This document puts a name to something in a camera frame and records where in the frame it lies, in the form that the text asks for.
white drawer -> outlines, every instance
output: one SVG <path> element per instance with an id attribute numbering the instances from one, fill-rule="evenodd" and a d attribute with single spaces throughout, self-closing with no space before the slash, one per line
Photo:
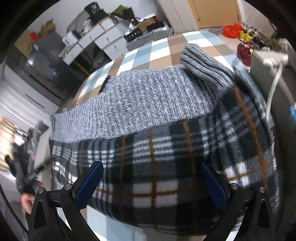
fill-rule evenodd
<path id="1" fill-rule="evenodd" d="M 112 60 L 119 56 L 123 56 L 128 52 L 128 49 L 126 48 L 126 40 L 124 38 L 114 41 L 103 50 Z"/>
<path id="2" fill-rule="evenodd" d="M 100 47 L 100 49 L 103 49 L 107 45 L 115 41 L 116 39 L 120 37 L 123 38 L 123 35 L 126 30 L 127 30 L 127 27 L 124 24 L 119 23 L 115 27 L 113 27 L 112 29 L 104 33 L 102 36 L 100 36 L 94 42 L 96 43 L 96 45 Z"/>
<path id="3" fill-rule="evenodd" d="M 97 37 L 99 37 L 104 32 L 104 29 L 97 24 L 90 30 L 85 36 L 83 36 L 78 43 L 82 48 L 86 48 L 90 43 L 92 43 Z"/>
<path id="4" fill-rule="evenodd" d="M 83 48 L 79 46 L 79 44 L 75 44 L 74 47 L 66 54 L 66 56 L 63 58 L 63 61 L 70 65 L 74 59 L 83 51 Z"/>
<path id="5" fill-rule="evenodd" d="M 102 26 L 103 29 L 108 30 L 111 27 L 113 27 L 115 25 L 115 23 L 113 22 L 113 20 L 111 18 L 107 18 L 106 20 L 102 21 L 100 23 L 100 25 Z"/>

metal bolt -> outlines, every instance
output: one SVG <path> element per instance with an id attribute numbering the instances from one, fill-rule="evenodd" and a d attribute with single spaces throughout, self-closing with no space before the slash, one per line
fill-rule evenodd
<path id="1" fill-rule="evenodd" d="M 234 190 L 239 189 L 239 185 L 237 185 L 236 183 L 232 183 L 230 186 L 231 186 L 231 188 L 234 189 Z"/>
<path id="2" fill-rule="evenodd" d="M 37 192 L 38 193 L 43 193 L 44 192 L 44 188 L 39 188 Z"/>
<path id="3" fill-rule="evenodd" d="M 64 186 L 64 188 L 65 188 L 66 190 L 71 189 L 71 187 L 72 187 L 72 184 L 70 184 L 70 183 L 68 183 L 68 184 L 66 184 L 66 185 Z"/>
<path id="4" fill-rule="evenodd" d="M 265 193 L 265 188 L 264 187 L 259 187 L 259 191 L 262 193 Z"/>

silver suitcase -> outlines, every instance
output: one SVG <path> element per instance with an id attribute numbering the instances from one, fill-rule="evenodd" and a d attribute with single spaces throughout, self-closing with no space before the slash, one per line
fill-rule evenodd
<path id="1" fill-rule="evenodd" d="M 152 31 L 147 31 L 142 36 L 137 37 L 133 41 L 127 42 L 126 47 L 129 51 L 132 51 L 143 45 L 146 45 L 170 36 L 173 36 L 173 31 L 167 24 L 165 24 L 165 26 L 162 28 L 157 28 Z"/>

wooden door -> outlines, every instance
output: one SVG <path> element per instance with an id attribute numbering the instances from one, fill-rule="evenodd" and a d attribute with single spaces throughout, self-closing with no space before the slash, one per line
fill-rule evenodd
<path id="1" fill-rule="evenodd" d="M 226 26 L 240 22 L 237 0 L 187 0 L 202 28 Z"/>

plaid flannel garment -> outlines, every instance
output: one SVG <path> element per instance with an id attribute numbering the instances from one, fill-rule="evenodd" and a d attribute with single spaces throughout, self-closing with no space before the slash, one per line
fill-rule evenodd
<path id="1" fill-rule="evenodd" d="M 276 211 L 279 184 L 264 105 L 239 76 L 237 84 L 204 117 L 116 139 L 51 141 L 53 176 L 73 183 L 101 161 L 104 176 L 89 205 L 118 221 L 174 235 L 207 234 L 221 214 L 198 178 L 201 162 L 230 183 L 263 185 Z"/>

